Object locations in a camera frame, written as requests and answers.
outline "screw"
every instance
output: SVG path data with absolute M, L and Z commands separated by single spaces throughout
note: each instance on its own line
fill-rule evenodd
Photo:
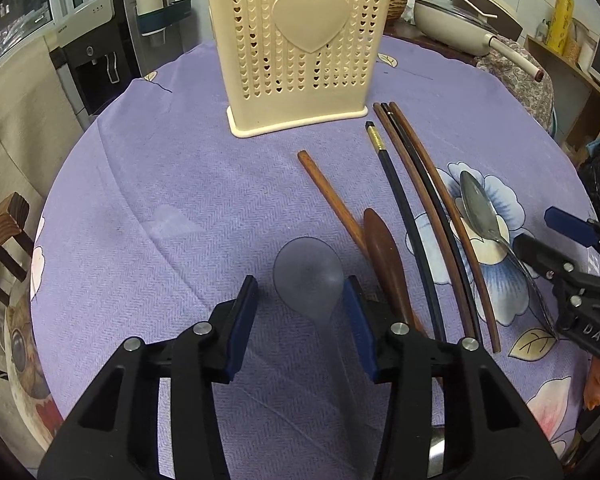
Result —
M 140 340 L 137 337 L 130 337 L 126 339 L 124 343 L 122 343 L 123 348 L 127 352 L 133 352 L 134 350 L 138 350 L 140 348 Z
M 395 335 L 406 335 L 409 333 L 409 325 L 406 323 L 394 323 L 391 325 L 391 332 Z
M 465 337 L 462 339 L 462 347 L 469 352 L 473 352 L 480 347 L 480 343 L 478 343 L 473 337 Z
M 193 332 L 198 335 L 206 335 L 213 330 L 211 323 L 208 321 L 200 321 L 193 326 Z

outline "round table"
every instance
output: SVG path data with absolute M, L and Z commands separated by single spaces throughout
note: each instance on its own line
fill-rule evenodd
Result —
M 597 253 L 544 225 L 551 205 L 581 218 L 593 211 L 567 157 L 504 86 L 393 38 L 382 38 L 380 52 L 397 65 L 378 58 L 367 105 L 399 104 L 452 195 L 459 196 L 460 171 L 471 170 L 507 237 L 531 232 L 600 273 Z M 44 208 L 32 270 L 32 321 L 49 387 L 66 416 L 122 340 L 177 336 L 253 274 L 260 298 L 244 365 L 232 384 L 214 386 L 232 478 L 353 479 L 315 329 L 278 299 L 272 264 L 286 242 L 313 236 L 336 250 L 346 275 L 368 293 L 376 288 L 372 269 L 298 162 L 297 152 L 307 150 L 358 219 L 372 207 L 389 226 L 414 309 L 430 330 L 405 229 L 364 129 L 375 117 L 237 139 L 227 105 L 216 48 L 202 44 L 133 81 L 67 158 Z M 417 216 L 448 339 L 458 341 L 458 310 L 429 221 L 382 135 Z M 560 453 L 582 404 L 587 355 L 541 329 L 522 275 L 491 242 L 472 238 L 499 321 L 503 351 L 494 358 Z M 550 284 L 539 278 L 538 285 L 555 310 Z M 362 372 L 342 306 L 332 323 L 377 451 L 388 388 Z M 484 323 L 482 332 L 489 347 Z M 158 451 L 161 471 L 172 476 L 163 386 Z M 441 399 L 435 406 L 440 423 Z

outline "plastic basket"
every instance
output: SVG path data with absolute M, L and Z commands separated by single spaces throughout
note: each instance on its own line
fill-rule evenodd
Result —
M 367 114 L 390 0 L 209 0 L 232 133 Z

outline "white pan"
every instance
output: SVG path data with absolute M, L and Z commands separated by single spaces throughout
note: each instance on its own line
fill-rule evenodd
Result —
M 465 10 L 441 6 L 426 0 L 416 0 L 413 6 L 416 27 L 432 40 L 472 56 L 486 56 L 491 49 L 518 65 L 535 81 L 542 81 L 544 70 L 502 43 L 498 33 Z

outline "gray spoon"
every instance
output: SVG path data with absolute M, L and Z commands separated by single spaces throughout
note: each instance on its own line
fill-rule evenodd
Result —
M 533 288 L 536 296 L 538 296 L 546 328 L 557 338 L 551 313 L 549 313 L 544 298 L 536 285 L 536 280 L 533 279 L 525 264 L 520 261 L 509 243 L 500 234 L 497 213 L 491 200 L 485 193 L 484 188 L 468 171 L 460 173 L 460 193 L 462 194 L 462 203 L 464 204 L 464 210 L 466 211 L 471 228 L 477 235 L 486 240 L 493 240 L 507 251 L 507 255 L 511 261 L 522 271 L 527 283 Z
M 374 460 L 363 440 L 363 425 L 356 413 L 340 349 L 329 323 L 344 286 L 340 259 L 331 247 L 317 238 L 296 238 L 280 249 L 273 264 L 273 283 L 286 306 L 315 325 L 344 422 L 352 463 L 358 477 L 368 479 L 373 474 Z

